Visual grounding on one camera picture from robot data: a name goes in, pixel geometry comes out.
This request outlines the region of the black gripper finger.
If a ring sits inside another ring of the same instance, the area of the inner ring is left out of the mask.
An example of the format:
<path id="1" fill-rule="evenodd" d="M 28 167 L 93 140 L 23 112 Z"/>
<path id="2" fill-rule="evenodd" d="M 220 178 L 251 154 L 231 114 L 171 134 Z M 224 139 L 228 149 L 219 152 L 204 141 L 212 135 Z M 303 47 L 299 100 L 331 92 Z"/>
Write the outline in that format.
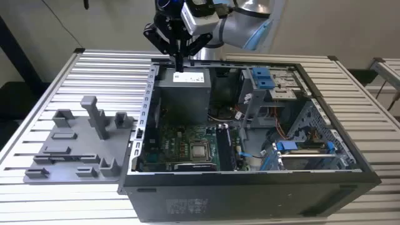
<path id="1" fill-rule="evenodd" d="M 188 43 L 192 36 L 188 35 L 185 38 L 180 40 L 180 71 L 184 71 L 183 61 L 188 56 L 195 56 L 200 49 L 207 45 L 207 43 L 212 39 L 212 34 L 201 34 L 199 37 Z"/>
<path id="2" fill-rule="evenodd" d="M 148 23 L 143 31 L 144 37 L 149 40 L 161 54 L 169 55 L 175 58 L 175 69 L 180 72 L 180 54 L 177 42 L 175 40 L 167 42 L 157 32 L 157 27 L 153 23 Z"/>

